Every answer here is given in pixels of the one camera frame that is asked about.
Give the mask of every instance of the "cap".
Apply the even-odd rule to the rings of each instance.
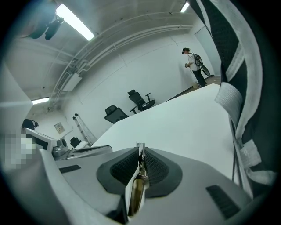
[[[187,47],[184,47],[184,48],[183,48],[183,51],[182,51],[182,54],[184,53],[184,51],[190,51],[190,49],[187,48]]]

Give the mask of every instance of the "dark pants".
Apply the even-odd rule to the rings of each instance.
[[[192,71],[196,77],[196,79],[198,80],[199,84],[201,85],[201,87],[204,87],[206,85],[206,82],[204,80],[204,77],[201,74],[201,69],[199,70],[193,70]]]

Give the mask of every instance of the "chair backrest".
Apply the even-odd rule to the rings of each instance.
[[[74,148],[76,148],[76,146],[80,144],[80,141],[79,141],[78,138],[73,137],[73,138],[70,140],[70,144],[71,144]]]
[[[112,106],[109,106],[105,112],[106,112],[106,115],[110,115],[113,111],[115,111],[117,109],[117,107],[115,105],[112,105]]]
[[[120,120],[123,120],[127,117],[128,116],[120,108],[117,108],[115,111],[113,111],[109,115],[106,115],[104,118],[111,123],[116,123],[116,122],[118,122]]]
[[[135,90],[131,90],[128,92],[129,99],[132,100],[136,105],[137,109],[142,111],[142,105],[145,103],[145,100],[141,97],[141,95]]]

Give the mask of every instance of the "person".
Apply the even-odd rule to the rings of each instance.
[[[185,47],[185,48],[183,48],[182,54],[188,55],[188,62],[189,63],[186,65],[186,67],[190,67],[190,69],[194,73],[197,81],[199,82],[200,86],[201,87],[206,86],[207,84],[204,80],[204,77],[201,74],[200,66],[196,65],[196,63],[195,63],[194,53],[190,52],[190,49]]]

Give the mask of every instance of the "white shirt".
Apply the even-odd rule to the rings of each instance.
[[[192,62],[192,64],[190,65],[190,69],[192,71],[196,71],[196,70],[200,69],[200,66],[197,66],[195,63],[195,58],[194,58],[193,52],[188,53],[188,62]]]

